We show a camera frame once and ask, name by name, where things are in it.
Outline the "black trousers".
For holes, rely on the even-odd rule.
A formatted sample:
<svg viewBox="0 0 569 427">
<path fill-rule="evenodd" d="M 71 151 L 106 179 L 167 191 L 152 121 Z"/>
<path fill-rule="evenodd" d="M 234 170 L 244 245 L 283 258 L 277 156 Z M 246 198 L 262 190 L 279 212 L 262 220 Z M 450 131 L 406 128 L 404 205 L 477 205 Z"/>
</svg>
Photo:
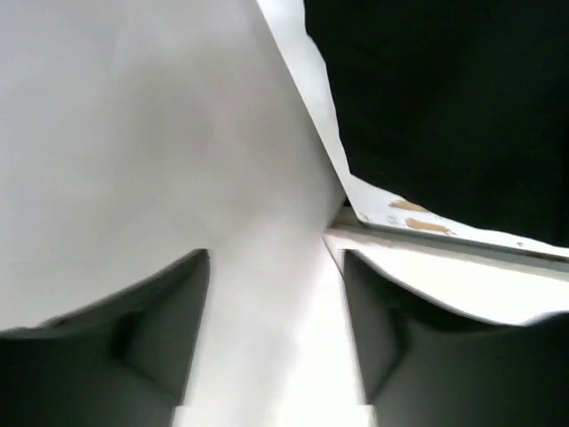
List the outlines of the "black trousers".
<svg viewBox="0 0 569 427">
<path fill-rule="evenodd" d="M 471 227 L 567 245 L 567 2 L 304 10 L 352 174 Z"/>
</svg>

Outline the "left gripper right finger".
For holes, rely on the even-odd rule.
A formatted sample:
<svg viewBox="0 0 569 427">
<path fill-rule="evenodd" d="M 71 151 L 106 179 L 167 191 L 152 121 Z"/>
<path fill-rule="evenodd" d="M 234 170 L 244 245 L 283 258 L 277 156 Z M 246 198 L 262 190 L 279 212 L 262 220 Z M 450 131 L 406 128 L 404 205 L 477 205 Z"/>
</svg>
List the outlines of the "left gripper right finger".
<svg viewBox="0 0 569 427">
<path fill-rule="evenodd" d="M 568 317 L 526 326 L 467 317 L 357 252 L 343 283 L 365 403 L 379 426 L 565 426 Z"/>
</svg>

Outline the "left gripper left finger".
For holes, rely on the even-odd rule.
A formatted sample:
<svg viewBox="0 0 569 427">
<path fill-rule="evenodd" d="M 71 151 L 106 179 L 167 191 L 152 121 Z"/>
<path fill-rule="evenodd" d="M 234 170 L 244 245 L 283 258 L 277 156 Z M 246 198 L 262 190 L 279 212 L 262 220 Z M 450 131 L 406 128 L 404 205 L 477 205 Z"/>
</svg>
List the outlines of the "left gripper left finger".
<svg viewBox="0 0 569 427">
<path fill-rule="evenodd" d="M 198 249 L 81 310 L 3 331 L 2 425 L 171 425 L 209 279 L 210 255 Z"/>
</svg>

